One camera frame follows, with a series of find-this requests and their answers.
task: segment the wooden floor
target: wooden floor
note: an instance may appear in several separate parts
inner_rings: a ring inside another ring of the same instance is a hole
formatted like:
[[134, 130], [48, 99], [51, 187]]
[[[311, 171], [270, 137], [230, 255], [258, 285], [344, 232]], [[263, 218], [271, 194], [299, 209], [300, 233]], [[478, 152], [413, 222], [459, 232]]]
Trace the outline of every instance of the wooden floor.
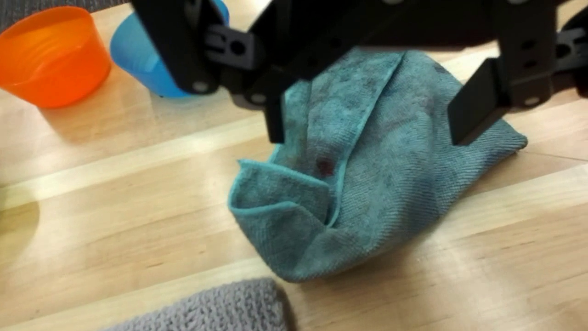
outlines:
[[[233, 25], [266, 1], [228, 0]], [[129, 11], [95, 14], [105, 41]], [[466, 80], [495, 53], [433, 57]], [[566, 91], [507, 119], [529, 146], [434, 232], [346, 274], [284, 284], [299, 330], [588, 330], [588, 101]], [[97, 331], [270, 275], [226, 198], [236, 160], [271, 149], [260, 114], [226, 93], [161, 99], [117, 68], [67, 110], [0, 92], [0, 330]]]

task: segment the gray rug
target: gray rug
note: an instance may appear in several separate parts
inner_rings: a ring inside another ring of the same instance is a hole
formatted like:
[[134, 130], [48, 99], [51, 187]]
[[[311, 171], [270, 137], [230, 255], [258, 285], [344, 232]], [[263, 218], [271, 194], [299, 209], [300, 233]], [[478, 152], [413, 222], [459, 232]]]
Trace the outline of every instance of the gray rug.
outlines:
[[0, 0], [0, 32], [20, 19], [56, 6], [77, 6], [90, 12], [124, 4], [128, 0]]
[[205, 290], [105, 331], [294, 331], [284, 292], [271, 278]]

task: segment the screw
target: screw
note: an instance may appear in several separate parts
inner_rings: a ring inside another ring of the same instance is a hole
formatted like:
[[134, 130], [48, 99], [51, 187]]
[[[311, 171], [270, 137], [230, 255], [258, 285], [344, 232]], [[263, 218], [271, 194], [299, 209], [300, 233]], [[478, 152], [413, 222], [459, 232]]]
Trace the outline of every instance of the screw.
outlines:
[[530, 97], [524, 101], [524, 105], [531, 107], [538, 104], [539, 101], [541, 101], [541, 99], [539, 99], [538, 97]]
[[195, 82], [192, 84], [192, 88], [198, 93], [204, 93], [208, 91], [208, 84], [206, 82]]
[[267, 98], [265, 97], [265, 95], [263, 95], [261, 93], [256, 93], [251, 96], [251, 101], [254, 104], [262, 105], [265, 103], [266, 100], [267, 100]]

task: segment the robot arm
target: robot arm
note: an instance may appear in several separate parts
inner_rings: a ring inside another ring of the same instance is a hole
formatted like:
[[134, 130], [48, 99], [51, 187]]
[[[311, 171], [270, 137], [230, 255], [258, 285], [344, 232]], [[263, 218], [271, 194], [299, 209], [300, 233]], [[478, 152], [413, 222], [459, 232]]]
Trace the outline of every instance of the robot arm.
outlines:
[[227, 88], [262, 110], [271, 142], [284, 141], [283, 93], [312, 80], [353, 47], [460, 50], [498, 40], [447, 110], [453, 143], [467, 145], [511, 109], [527, 109], [588, 75], [586, 9], [557, 32], [567, 0], [273, 0], [247, 32], [222, 24], [213, 0], [131, 0], [177, 85]]

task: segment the teal towel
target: teal towel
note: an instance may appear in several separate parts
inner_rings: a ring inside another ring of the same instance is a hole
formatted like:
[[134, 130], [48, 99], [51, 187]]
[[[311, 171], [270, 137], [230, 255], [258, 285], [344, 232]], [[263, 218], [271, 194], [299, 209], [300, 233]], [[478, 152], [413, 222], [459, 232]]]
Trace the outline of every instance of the teal towel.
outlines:
[[355, 49], [286, 93], [286, 143], [240, 160], [229, 208], [289, 282], [339, 273], [445, 215], [526, 138], [499, 121], [453, 146], [447, 105], [460, 83], [422, 52]]

